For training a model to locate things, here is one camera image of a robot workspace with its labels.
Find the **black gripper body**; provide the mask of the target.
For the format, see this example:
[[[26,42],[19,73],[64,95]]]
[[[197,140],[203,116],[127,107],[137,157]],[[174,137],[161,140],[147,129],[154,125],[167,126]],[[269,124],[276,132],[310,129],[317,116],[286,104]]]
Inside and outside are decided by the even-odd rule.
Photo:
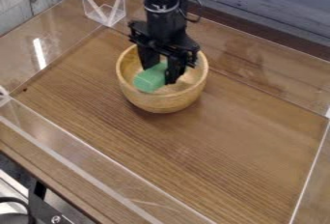
[[[129,39],[137,46],[155,46],[161,56],[185,54],[187,67],[194,67],[198,61],[201,46],[187,34],[187,22],[199,22],[199,19],[187,17],[187,2],[178,4],[166,12],[159,13],[146,8],[147,19],[133,20],[129,23]]]

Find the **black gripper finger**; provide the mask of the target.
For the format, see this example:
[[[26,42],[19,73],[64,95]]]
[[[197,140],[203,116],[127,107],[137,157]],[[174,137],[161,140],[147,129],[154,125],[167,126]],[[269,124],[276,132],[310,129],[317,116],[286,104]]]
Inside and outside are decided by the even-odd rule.
[[[185,54],[167,57],[167,68],[165,70],[165,84],[174,84],[186,71],[187,57]]]
[[[154,67],[161,62],[161,53],[155,46],[139,46],[138,55],[145,70]]]

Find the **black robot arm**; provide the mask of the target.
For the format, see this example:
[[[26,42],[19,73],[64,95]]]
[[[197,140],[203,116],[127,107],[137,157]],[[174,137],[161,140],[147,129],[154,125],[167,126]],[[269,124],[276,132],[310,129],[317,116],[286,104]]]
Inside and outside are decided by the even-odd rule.
[[[129,38],[137,44],[145,70],[166,56],[165,84],[175,84],[186,68],[197,66],[201,46],[187,34],[187,22],[201,19],[189,18],[189,0],[145,0],[143,8],[146,19],[129,23]]]

